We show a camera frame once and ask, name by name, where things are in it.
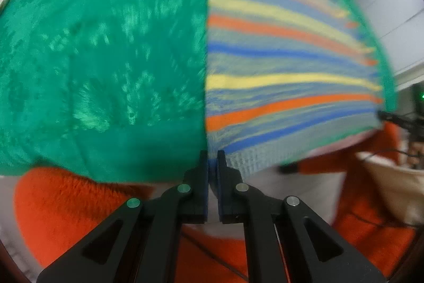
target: white cabinet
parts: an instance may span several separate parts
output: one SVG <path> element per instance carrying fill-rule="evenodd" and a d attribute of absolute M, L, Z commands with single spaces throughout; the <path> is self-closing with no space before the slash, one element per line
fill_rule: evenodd
<path fill-rule="evenodd" d="M 376 0 L 365 13 L 377 35 L 382 38 L 424 9 L 424 0 Z"/>
<path fill-rule="evenodd" d="M 424 12 L 384 36 L 381 42 L 398 73 L 424 61 Z"/>

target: orange towel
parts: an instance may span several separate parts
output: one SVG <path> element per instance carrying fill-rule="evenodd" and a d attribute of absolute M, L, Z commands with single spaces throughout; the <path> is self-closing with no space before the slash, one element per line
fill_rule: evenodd
<path fill-rule="evenodd" d="M 372 138 L 339 152 L 300 163 L 303 173 L 347 171 L 334 227 L 385 276 L 411 244 L 415 231 L 393 225 L 371 177 L 354 153 L 397 147 L 396 128 L 385 126 Z M 397 155 L 385 153 L 395 159 Z M 25 242 L 42 266 L 49 265 L 93 229 L 127 198 L 145 199 L 151 188 L 99 184 L 58 168 L 26 173 L 15 191 L 15 212 Z M 243 241 L 215 239 L 185 229 L 211 252 L 247 275 Z M 181 239 L 175 282 L 240 283 L 243 280 Z"/>

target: striped towel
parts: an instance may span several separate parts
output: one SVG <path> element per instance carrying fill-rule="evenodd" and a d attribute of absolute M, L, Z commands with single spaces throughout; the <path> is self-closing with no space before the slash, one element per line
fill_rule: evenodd
<path fill-rule="evenodd" d="M 244 177 L 379 127 L 375 40 L 343 0 L 209 0 L 206 132 Z"/>

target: green fabric edge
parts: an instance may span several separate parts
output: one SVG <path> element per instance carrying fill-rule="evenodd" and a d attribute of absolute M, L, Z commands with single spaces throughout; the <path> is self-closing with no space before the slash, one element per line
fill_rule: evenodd
<path fill-rule="evenodd" d="M 347 6 L 355 17 L 355 21 L 359 22 L 362 26 L 365 39 L 368 40 L 370 46 L 375 46 L 377 49 L 373 57 L 379 63 L 379 70 L 381 76 L 381 84 L 383 86 L 382 97 L 384 98 L 384 107 L 387 112 L 393 112 L 397 109 L 397 94 L 396 86 L 393 78 L 393 71 L 387 61 L 387 56 L 384 48 L 374 35 L 369 23 L 365 20 L 362 12 L 352 0 L 339 0 L 343 5 Z"/>

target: beige basket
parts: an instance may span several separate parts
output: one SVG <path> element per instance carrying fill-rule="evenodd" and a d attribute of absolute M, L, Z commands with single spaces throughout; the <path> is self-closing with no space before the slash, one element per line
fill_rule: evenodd
<path fill-rule="evenodd" d="M 413 170 L 380 156 L 357 153 L 376 181 L 387 208 L 400 221 L 424 223 L 424 171 Z"/>

